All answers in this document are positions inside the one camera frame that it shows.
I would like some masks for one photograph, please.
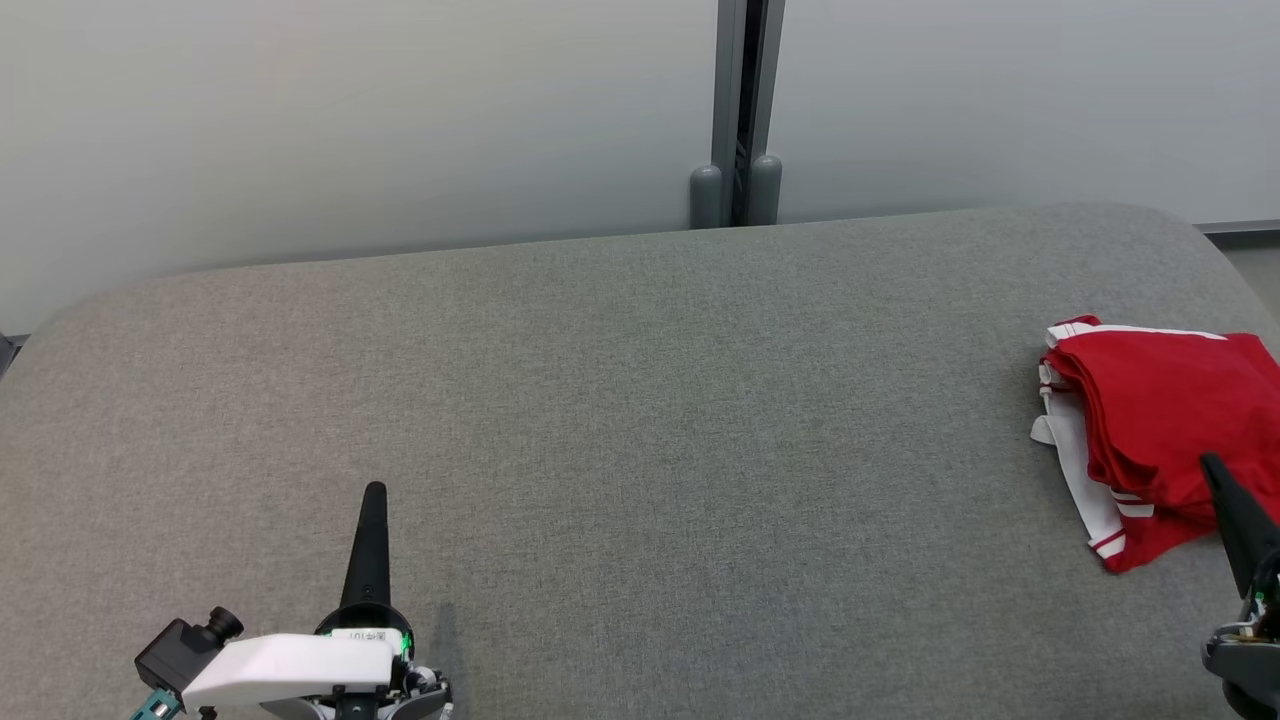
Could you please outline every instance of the gray upholstered table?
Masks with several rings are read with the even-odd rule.
[[[1203,237],[1114,205],[93,299],[0,382],[0,716],[127,716],[133,655],[214,603],[308,632],[374,479],[463,717],[1229,716],[1216,541],[1106,574],[1028,439],[1084,311],[1280,347]]]

